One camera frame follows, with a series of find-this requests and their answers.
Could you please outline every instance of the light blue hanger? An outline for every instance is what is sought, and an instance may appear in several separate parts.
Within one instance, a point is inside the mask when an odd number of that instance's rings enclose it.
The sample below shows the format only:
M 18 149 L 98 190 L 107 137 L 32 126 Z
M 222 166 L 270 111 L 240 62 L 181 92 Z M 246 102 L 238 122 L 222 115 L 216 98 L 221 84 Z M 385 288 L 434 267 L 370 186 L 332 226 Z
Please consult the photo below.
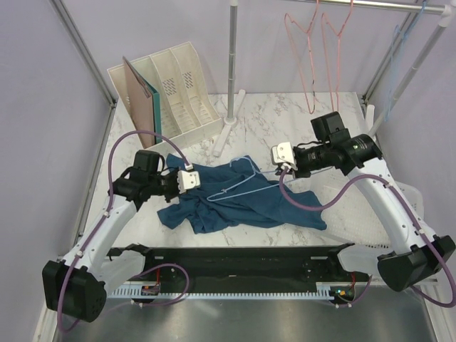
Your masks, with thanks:
M 426 8 L 427 1 L 423 1 L 423 6 L 421 7 L 420 13 L 415 17 L 415 20 L 411 23 L 411 25 L 405 30 L 405 32 L 401 32 L 399 29 L 399 25 L 396 25 L 394 28 L 393 32 L 393 39 L 391 39 L 391 46 L 390 46 L 390 65 L 391 65 L 391 70 L 390 70 L 390 87 L 388 89 L 388 97 L 387 97 L 387 112 L 385 116 L 385 122 L 389 120 L 390 114 L 391 114 L 391 107 L 393 106 L 393 91 L 394 91 L 394 86 L 396 84 L 397 78 L 398 78 L 398 68 L 400 65 L 400 62 L 402 61 L 403 57 L 403 47 L 405 45 L 405 42 L 408 39 L 408 36 L 410 35 L 410 32 L 413 30 L 415 27 L 416 23 L 418 20 L 420 20 L 425 8 Z M 399 47 L 399 52 L 393 60 L 393 43 L 394 40 L 398 35 L 401 35 L 400 39 L 400 47 Z
M 255 177 L 255 175 L 260 175 L 260 174 L 269 174 L 269 173 L 275 173 L 277 172 L 276 170 L 274 171 L 260 171 L 260 170 L 257 170 L 255 169 L 255 166 L 254 166 L 254 163 L 252 162 L 252 160 L 248 157 L 240 157 L 240 158 L 236 158 L 236 159 L 233 159 L 229 162 L 229 166 L 231 167 L 231 164 L 237 160 L 240 160 L 240 159 L 245 159 L 245 160 L 248 160 L 250 162 L 250 166 L 252 166 L 252 175 L 251 176 L 248 176 L 248 178 L 246 178 L 245 180 L 242 180 L 241 182 L 239 183 L 236 183 L 235 185 L 232 185 L 231 187 L 228 187 L 227 189 L 222 189 L 220 192 L 218 192 L 217 194 L 213 194 L 213 195 L 210 195 L 208 198 L 206 198 L 206 200 L 208 200 L 209 202 L 218 202 L 218 201 L 222 201 L 222 200 L 228 200 L 229 198 L 234 198 L 234 197 L 238 197 L 238 196 L 244 196 L 244 195 L 248 195 L 248 194 L 253 194 L 254 192 L 258 192 L 258 191 L 262 191 L 262 190 L 266 190 L 266 189 L 271 189 L 272 187 L 277 187 L 279 186 L 279 183 L 275 184 L 275 185 L 269 185 L 267 187 L 261 187 L 259 189 L 255 189 L 255 190 L 251 190 L 251 191 L 247 191 L 247 192 L 243 192 L 241 194 L 235 194 L 235 195 L 231 195 L 231 196 L 226 196 L 226 197 L 222 197 L 222 198 L 216 198 L 216 199 L 213 199 L 214 197 L 216 196 L 220 196 L 220 195 L 223 195 L 223 194 L 226 194 L 228 191 L 234 189 L 235 187 L 238 187 L 240 186 L 241 184 L 244 184 L 245 182 L 248 182 L 249 180 L 251 180 L 253 177 Z M 320 171 L 317 171 L 315 173 L 312 173 L 312 175 L 316 174 L 316 173 L 320 173 L 320 172 L 324 172 L 324 171 L 327 171 L 329 169 L 331 169 L 332 167 L 327 167 L 326 169 L 322 169 Z M 295 180 L 288 180 L 286 182 L 284 182 L 285 184 L 287 183 L 290 183 L 290 182 L 294 182 Z

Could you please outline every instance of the white pole base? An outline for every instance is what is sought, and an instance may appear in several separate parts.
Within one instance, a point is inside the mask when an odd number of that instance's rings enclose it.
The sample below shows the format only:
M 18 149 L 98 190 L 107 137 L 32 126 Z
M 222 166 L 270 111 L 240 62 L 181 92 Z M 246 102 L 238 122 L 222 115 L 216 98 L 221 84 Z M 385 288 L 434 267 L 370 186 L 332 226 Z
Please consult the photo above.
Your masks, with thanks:
M 244 102 L 244 99 L 245 99 L 245 90 L 241 89 L 234 99 L 233 120 L 230 121 L 227 118 L 224 119 L 223 130 L 220 133 L 220 136 L 218 137 L 217 141 L 215 142 L 214 149 L 212 150 L 212 155 L 214 155 L 215 157 L 220 157 L 220 155 L 222 154 L 223 149 L 225 147 L 225 144 L 227 143 L 229 134 L 231 133 L 232 129 L 236 127 L 238 114 L 242 107 L 242 103 Z

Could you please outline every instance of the blue cloth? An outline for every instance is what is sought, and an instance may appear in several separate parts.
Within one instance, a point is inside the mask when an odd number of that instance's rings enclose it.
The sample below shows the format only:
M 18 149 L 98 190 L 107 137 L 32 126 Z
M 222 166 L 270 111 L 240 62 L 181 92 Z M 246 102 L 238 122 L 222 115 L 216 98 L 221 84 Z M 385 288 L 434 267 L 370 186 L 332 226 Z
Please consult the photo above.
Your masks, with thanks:
M 183 161 L 174 155 L 168 155 L 166 163 L 168 167 L 184 167 Z M 321 219 L 321 212 L 307 212 L 293 206 L 284 199 L 279 187 L 218 202 L 207 201 L 208 196 L 251 176 L 252 166 L 248 160 L 237 160 L 231 167 L 229 164 L 216 167 L 195 164 L 193 166 L 199 172 L 201 187 L 179 196 L 179 204 L 173 204 L 158 212 L 160 221 L 171 229 L 181 224 L 184 219 L 190 221 L 195 234 L 217 232 L 241 223 L 263 228 L 290 223 L 319 230 L 326 229 L 326 223 Z M 268 181 L 265 176 L 256 174 L 250 181 L 220 197 L 240 194 L 276 183 L 277 181 Z M 299 203 L 313 207 L 321 205 L 312 191 L 294 194 L 288 187 L 285 188 L 291 198 Z

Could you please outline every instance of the white clamp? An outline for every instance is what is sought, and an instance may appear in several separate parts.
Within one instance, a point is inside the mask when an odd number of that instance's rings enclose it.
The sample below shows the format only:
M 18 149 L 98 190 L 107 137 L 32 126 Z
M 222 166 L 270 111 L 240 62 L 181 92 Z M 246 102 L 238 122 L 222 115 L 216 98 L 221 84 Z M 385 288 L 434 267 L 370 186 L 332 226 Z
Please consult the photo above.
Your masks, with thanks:
M 293 170 L 297 170 L 296 161 L 294 159 L 293 146 L 291 142 L 281 142 L 277 146 L 273 146 L 271 149 L 272 153 L 272 164 L 280 165 L 281 167 L 287 167 Z
M 200 187 L 200 174 L 198 171 L 182 171 L 180 170 L 177 173 L 177 182 L 179 183 L 179 191 L 181 194 L 185 193 L 187 190 Z

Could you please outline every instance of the metal pole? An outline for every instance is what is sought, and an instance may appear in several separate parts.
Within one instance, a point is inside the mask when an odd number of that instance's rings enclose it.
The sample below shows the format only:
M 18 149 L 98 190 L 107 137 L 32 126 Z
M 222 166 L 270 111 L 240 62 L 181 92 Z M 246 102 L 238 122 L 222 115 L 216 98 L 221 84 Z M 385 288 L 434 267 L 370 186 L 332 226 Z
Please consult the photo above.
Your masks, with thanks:
M 284 0 L 284 1 L 295 1 L 295 2 L 308 2 L 315 4 L 316 0 Z M 320 4 L 332 4 L 332 5 L 345 5 L 350 6 L 350 0 L 320 0 Z M 421 11 L 421 5 L 407 4 L 403 2 L 382 2 L 382 1 L 369 1 L 369 0 L 353 0 L 355 7 L 366 7 L 372 9 L 388 9 L 390 11 L 401 11 L 401 12 L 419 12 Z M 426 14 L 442 14 L 445 10 L 445 5 L 429 5 L 426 6 L 423 13 Z
M 234 81 L 236 78 L 236 26 L 237 1 L 229 7 L 229 62 L 228 62 L 228 113 L 227 121 L 234 121 Z
M 420 0 L 418 0 L 418 3 L 421 4 L 421 6 L 423 5 L 423 2 L 422 1 L 420 2 Z M 407 16 L 404 19 L 404 22 L 402 23 L 402 25 L 399 28 L 400 32 L 407 31 L 417 16 L 418 16 L 418 13 L 407 14 Z M 393 57 L 397 54 L 401 41 L 402 41 L 402 36 L 400 34 L 398 34 L 395 37 L 395 40 L 394 40 L 392 46 L 388 47 L 388 50 L 386 51 L 382 61 L 380 62 L 380 65 L 377 68 L 377 71 L 375 72 L 374 76 L 372 77 L 372 80 L 370 81 L 369 86 L 368 86 L 366 92 L 364 93 L 364 96 L 363 96 L 364 100 L 369 101 L 372 94 L 374 94 L 378 84 L 380 83 L 380 80 L 382 79 L 383 75 L 386 73 L 386 71 L 390 67 L 391 54 L 393 54 Z
M 405 74 L 404 78 L 396 88 L 394 94 L 393 94 L 393 99 L 391 103 L 391 109 L 395 106 L 395 104 L 398 102 L 399 98 L 403 94 L 404 90 L 407 88 L 408 84 L 411 82 L 415 74 L 417 73 L 418 69 L 420 68 L 421 64 L 425 61 L 426 57 L 428 57 L 429 52 L 431 52 L 432 48 L 434 45 L 437 43 L 438 39 L 442 35 L 443 31 L 446 29 L 446 27 L 442 26 L 437 26 L 437 28 L 434 30 L 434 32 L 431 34 L 429 39 L 426 41 L 426 44 L 424 47 L 421 49 L 420 54 L 418 57 L 415 59 L 415 62 L 413 62 L 413 65 L 408 69 L 407 73 Z M 373 137 L 375 133 L 377 132 L 378 128 L 382 124 L 382 122 L 385 120 L 386 113 L 388 112 L 387 108 L 384 108 L 382 113 L 378 116 L 377 120 L 375 120 L 372 128 L 369 131 L 369 135 Z
M 108 84 L 103 78 L 103 74 L 100 72 L 100 69 L 98 69 L 97 64 L 95 63 L 65 4 L 62 0 L 50 0 L 50 2 L 60 17 L 63 26 L 65 26 L 67 32 L 70 34 L 70 37 L 73 40 L 76 49 L 79 51 L 79 54 L 92 73 L 96 83 L 98 84 L 98 87 L 100 88 L 101 93 L 104 95 L 106 101 L 110 104 L 110 106 L 114 108 L 116 104 L 116 97 L 111 93 Z

